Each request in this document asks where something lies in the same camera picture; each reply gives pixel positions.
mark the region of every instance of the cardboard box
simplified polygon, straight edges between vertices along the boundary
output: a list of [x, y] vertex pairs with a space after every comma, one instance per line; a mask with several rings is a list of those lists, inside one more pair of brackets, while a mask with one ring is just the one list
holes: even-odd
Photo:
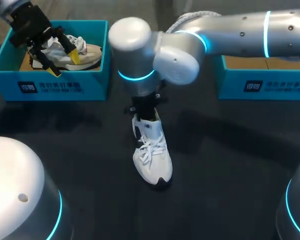
[[219, 99], [300, 100], [300, 61], [214, 58]]
[[65, 34], [83, 37], [88, 44], [102, 47], [101, 65], [87, 71], [61, 71], [55, 77], [44, 70], [33, 70], [26, 47], [14, 48], [9, 30], [0, 49], [0, 92], [6, 101], [104, 101], [107, 98], [111, 67], [108, 21], [58, 20]]

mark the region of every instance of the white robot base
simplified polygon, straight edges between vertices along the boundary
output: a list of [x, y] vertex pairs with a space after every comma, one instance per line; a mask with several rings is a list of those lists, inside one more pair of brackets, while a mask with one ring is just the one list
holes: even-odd
[[281, 240], [300, 240], [300, 167], [290, 180], [276, 212]]
[[0, 240], [71, 240], [64, 199], [28, 146], [0, 137]]

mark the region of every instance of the white sneaker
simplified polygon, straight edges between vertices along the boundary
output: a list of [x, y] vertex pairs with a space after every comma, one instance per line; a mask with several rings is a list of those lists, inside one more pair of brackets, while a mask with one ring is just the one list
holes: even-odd
[[133, 154], [134, 165], [142, 178], [153, 186], [164, 186], [172, 177], [172, 161], [161, 120], [156, 111], [157, 121], [132, 119], [132, 128], [137, 140]]
[[[78, 50], [80, 64], [75, 65], [71, 58], [65, 53], [64, 48], [58, 41], [58, 38], [51, 37], [46, 44], [42, 45], [44, 48], [41, 50], [47, 58], [53, 61], [54, 65], [58, 69], [80, 71], [97, 68], [101, 63], [102, 50], [97, 45], [87, 44], [82, 37], [74, 37], [72, 35], [66, 35], [72, 44], [76, 46]], [[33, 69], [42, 69], [42, 64], [37, 61], [36, 57], [28, 53], [33, 59], [31, 65]]]

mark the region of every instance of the cardboard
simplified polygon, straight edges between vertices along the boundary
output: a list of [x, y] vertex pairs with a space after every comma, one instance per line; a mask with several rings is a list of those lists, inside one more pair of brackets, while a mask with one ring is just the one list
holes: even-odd
[[[100, 70], [100, 66], [91, 69], [91, 71], [97, 71], [97, 70]], [[29, 72], [29, 71], [40, 72], [40, 71], [44, 71], [44, 70], [43, 69], [33, 69], [30, 64], [30, 56], [29, 56], [28, 52], [26, 52], [25, 56], [23, 58], [23, 61], [21, 63], [19, 71], [20, 72]]]
[[266, 60], [268, 69], [300, 70], [300, 61], [286, 61], [277, 57]]
[[225, 56], [225, 62], [229, 69], [268, 69], [266, 59], [262, 57]]

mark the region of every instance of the shoelace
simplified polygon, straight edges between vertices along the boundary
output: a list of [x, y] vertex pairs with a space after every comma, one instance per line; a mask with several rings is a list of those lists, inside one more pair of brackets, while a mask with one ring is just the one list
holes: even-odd
[[66, 35], [66, 37], [69, 39], [70, 43], [72, 43], [76, 46], [76, 49], [80, 53], [86, 53], [87, 52], [87, 43], [81, 36], [75, 37], [75, 36], [72, 36], [72, 35]]
[[162, 154], [166, 150], [167, 144], [164, 140], [164, 135], [161, 133], [160, 137], [156, 141], [150, 141], [143, 135], [139, 142], [143, 143], [143, 145], [139, 148], [140, 161], [144, 166], [149, 164], [150, 169], [152, 156]]

